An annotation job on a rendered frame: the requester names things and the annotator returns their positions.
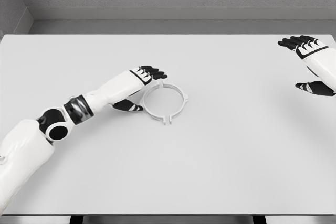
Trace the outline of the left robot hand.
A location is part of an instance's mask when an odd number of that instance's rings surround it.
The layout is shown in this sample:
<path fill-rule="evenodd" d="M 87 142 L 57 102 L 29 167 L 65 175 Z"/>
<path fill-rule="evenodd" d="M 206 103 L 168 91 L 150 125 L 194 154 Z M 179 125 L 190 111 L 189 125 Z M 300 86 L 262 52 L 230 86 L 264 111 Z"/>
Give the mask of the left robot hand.
<path fill-rule="evenodd" d="M 124 71 L 107 83 L 108 103 L 116 110 L 135 112 L 143 111 L 140 105 L 128 100 L 127 97 L 139 92 L 154 80 L 166 79 L 167 74 L 152 66 L 139 66 Z"/>

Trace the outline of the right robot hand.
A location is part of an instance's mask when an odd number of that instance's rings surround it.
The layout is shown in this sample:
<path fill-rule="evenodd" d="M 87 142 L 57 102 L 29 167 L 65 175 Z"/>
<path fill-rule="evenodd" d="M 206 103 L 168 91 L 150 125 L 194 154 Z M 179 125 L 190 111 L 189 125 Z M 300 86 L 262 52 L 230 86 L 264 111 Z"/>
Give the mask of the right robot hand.
<path fill-rule="evenodd" d="M 295 87 L 310 94 L 333 97 L 336 95 L 336 49 L 317 38 L 301 35 L 278 41 L 278 45 L 295 52 L 319 81 L 299 82 Z"/>

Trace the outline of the white ring pipe clamp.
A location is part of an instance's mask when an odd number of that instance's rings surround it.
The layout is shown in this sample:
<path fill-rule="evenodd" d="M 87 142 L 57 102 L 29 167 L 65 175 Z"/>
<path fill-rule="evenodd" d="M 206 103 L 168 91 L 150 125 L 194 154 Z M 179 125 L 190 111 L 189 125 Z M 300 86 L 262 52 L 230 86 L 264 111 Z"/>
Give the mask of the white ring pipe clamp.
<path fill-rule="evenodd" d="M 151 110 L 149 110 L 147 104 L 146 104 L 146 100 L 149 96 L 149 94 L 151 94 L 153 91 L 157 90 L 157 89 L 163 89 L 163 88 L 168 88 L 168 89 L 172 89 L 174 91 L 176 91 L 181 99 L 182 99 L 182 104 L 180 105 L 179 109 L 176 112 L 167 114 L 167 115 L 158 115 L 154 112 L 152 112 Z M 184 110 L 187 102 L 189 101 L 188 95 L 177 85 L 172 84 L 172 83 L 167 83 L 165 81 L 163 81 L 162 79 L 158 80 L 156 82 L 156 84 L 154 84 L 153 86 L 151 86 L 150 88 L 148 88 L 142 98 L 141 98 L 141 106 L 144 108 L 144 111 L 152 118 L 155 119 L 157 121 L 161 121 L 164 125 L 167 124 L 172 124 L 173 119 L 175 119 L 176 117 L 178 117 L 182 111 Z"/>

